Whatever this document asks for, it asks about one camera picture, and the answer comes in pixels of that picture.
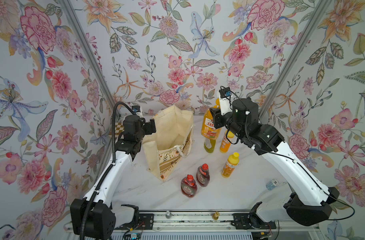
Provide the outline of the cream canvas shopping bag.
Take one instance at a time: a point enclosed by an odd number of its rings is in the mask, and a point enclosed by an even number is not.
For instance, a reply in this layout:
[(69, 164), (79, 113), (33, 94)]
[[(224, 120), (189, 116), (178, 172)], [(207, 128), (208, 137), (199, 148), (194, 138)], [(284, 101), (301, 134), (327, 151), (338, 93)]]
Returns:
[(176, 106), (152, 117), (156, 132), (142, 140), (148, 171), (165, 182), (177, 164), (185, 159), (193, 144), (193, 112)]

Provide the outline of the large orange pump soap bottle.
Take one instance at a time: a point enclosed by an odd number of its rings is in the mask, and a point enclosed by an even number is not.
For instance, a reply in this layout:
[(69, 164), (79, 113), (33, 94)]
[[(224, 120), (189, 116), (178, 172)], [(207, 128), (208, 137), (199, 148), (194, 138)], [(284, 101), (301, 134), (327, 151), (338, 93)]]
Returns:
[(220, 135), (221, 129), (216, 129), (214, 127), (213, 116), (210, 112), (210, 109), (206, 111), (204, 114), (201, 135), (210, 140), (217, 140)]

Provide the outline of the red Fairy dish soap bottle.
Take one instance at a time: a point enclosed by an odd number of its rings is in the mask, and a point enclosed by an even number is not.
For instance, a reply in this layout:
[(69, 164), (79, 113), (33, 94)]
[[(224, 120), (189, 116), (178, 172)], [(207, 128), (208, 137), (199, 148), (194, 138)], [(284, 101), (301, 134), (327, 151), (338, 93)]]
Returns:
[(192, 175), (187, 175), (184, 177), (181, 180), (180, 187), (181, 192), (189, 198), (193, 198), (197, 193), (197, 184)]

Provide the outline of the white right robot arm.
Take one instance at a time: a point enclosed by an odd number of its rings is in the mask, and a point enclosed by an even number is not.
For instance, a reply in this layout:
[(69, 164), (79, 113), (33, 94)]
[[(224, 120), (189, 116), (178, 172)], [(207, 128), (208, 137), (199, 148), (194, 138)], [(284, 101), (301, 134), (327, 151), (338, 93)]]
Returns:
[(292, 187), (290, 195), (256, 203), (249, 213), (254, 222), (293, 220), (308, 227), (329, 220), (330, 205), (338, 199), (339, 191), (318, 180), (275, 127), (259, 122), (256, 103), (250, 98), (233, 102), (220, 98), (210, 113), (214, 128), (225, 127), (232, 132), (238, 141), (271, 163)]

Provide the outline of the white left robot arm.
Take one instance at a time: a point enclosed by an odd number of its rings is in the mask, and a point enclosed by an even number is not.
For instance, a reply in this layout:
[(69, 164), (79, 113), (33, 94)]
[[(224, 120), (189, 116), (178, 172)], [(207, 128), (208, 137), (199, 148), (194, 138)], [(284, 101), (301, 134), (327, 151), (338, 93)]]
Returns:
[(138, 115), (127, 116), (122, 123), (124, 131), (118, 136), (112, 128), (112, 155), (102, 175), (82, 199), (75, 199), (70, 206), (73, 232), (81, 240), (109, 240), (115, 228), (138, 222), (136, 206), (114, 207), (112, 198), (123, 173), (140, 152), (144, 136), (154, 134), (156, 125), (153, 119), (146, 121)]

